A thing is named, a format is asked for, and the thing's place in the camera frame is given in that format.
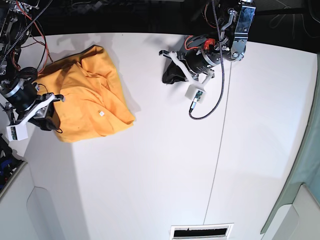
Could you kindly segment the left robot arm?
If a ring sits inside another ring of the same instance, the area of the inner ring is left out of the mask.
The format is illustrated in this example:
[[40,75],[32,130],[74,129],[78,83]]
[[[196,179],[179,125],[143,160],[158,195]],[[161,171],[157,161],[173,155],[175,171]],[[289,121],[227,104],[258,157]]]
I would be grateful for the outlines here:
[[202,15],[212,31],[186,37],[177,59],[195,80],[222,60],[242,60],[255,11],[252,0],[208,2]]

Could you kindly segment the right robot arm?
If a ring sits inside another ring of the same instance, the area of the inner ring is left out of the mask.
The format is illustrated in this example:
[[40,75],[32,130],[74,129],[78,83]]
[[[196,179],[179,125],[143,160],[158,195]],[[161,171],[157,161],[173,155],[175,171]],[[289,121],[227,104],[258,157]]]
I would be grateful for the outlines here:
[[49,8],[52,1],[34,13],[39,7],[39,1],[32,0],[2,0],[0,2],[0,94],[6,99],[0,108],[8,116],[14,139],[17,138],[18,125],[31,123],[43,131],[61,133],[61,121],[54,103],[63,102],[62,94],[49,92],[38,78],[44,71],[43,67],[19,65],[21,51],[25,42],[31,38],[32,27],[35,27],[42,37],[44,47],[40,62],[45,64],[51,56],[44,31],[38,25],[38,18]]

